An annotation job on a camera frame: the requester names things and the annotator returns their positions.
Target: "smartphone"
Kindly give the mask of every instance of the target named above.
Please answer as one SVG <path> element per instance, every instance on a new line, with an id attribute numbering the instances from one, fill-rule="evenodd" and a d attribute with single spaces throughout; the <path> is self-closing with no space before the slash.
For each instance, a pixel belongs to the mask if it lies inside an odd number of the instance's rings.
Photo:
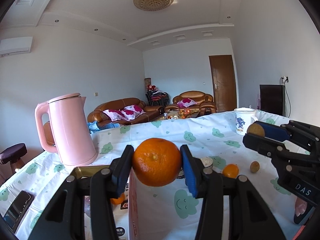
<path id="1" fill-rule="evenodd" d="M 21 219 L 34 198 L 32 194 L 22 190 L 4 214 L 3 220 L 7 223 L 12 233 L 16 232 Z"/>

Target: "pink object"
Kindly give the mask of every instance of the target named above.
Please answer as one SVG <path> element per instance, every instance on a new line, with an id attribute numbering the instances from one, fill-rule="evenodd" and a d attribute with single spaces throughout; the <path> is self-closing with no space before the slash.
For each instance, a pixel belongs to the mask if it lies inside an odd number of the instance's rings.
<path id="1" fill-rule="evenodd" d="M 112 122 L 117 120 L 125 120 L 123 113 L 121 113 L 119 110 L 107 109 L 103 112 L 110 117 Z"/>
<path id="2" fill-rule="evenodd" d="M 127 121 L 130 121 L 137 118 L 139 115 L 144 114 L 145 111 L 143 111 L 142 108 L 137 105 L 131 105 L 126 106 L 123 110 L 121 110 L 121 113 L 124 115 Z"/>
<path id="3" fill-rule="evenodd" d="M 58 153 L 64 165 L 88 165 L 97 158 L 84 115 L 85 99 L 79 93 L 68 94 L 38 104 L 35 110 L 42 148 Z M 50 146 L 45 139 L 42 115 L 46 113 L 49 115 L 55 146 Z"/>
<path id="4" fill-rule="evenodd" d="M 296 203 L 294 204 L 296 216 L 300 216 L 305 213 L 307 209 L 307 202 L 297 197 Z"/>
<path id="5" fill-rule="evenodd" d="M 182 108 L 182 107 L 189 107 L 189 106 L 193 106 L 193 105 L 197 105 L 197 102 L 195 102 L 194 100 L 190 99 L 190 98 L 184 98 L 183 100 L 179 101 L 177 103 L 177 105 Z"/>

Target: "mug handle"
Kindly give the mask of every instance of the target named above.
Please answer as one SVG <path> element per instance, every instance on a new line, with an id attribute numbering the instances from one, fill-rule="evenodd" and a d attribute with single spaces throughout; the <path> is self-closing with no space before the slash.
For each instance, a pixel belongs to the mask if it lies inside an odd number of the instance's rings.
<path id="1" fill-rule="evenodd" d="M 257 118 L 255 115 L 254 115 L 254 116 L 252 116 L 252 117 L 251 117 L 251 119 L 253 119 L 252 124 L 253 124 L 255 121 L 259 121 L 259 120 L 258 120 L 258 118 Z"/>

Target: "wooden door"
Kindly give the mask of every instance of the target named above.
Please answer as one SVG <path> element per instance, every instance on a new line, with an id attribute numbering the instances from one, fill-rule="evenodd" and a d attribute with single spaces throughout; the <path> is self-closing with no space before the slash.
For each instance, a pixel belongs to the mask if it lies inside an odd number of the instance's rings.
<path id="1" fill-rule="evenodd" d="M 209 56 L 217 112 L 237 107 L 236 78 L 231 55 Z"/>

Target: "kiwi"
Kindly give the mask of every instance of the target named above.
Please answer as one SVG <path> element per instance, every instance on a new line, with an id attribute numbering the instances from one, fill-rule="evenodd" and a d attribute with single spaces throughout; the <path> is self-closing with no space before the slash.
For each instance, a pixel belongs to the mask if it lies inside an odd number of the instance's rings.
<path id="1" fill-rule="evenodd" d="M 254 161 L 250 165 L 250 171 L 256 173 L 260 169 L 260 164 L 257 161 Z"/>
<path id="2" fill-rule="evenodd" d="M 262 126 L 257 123 L 251 124 L 247 129 L 247 133 L 253 133 L 262 137 L 266 135 Z"/>

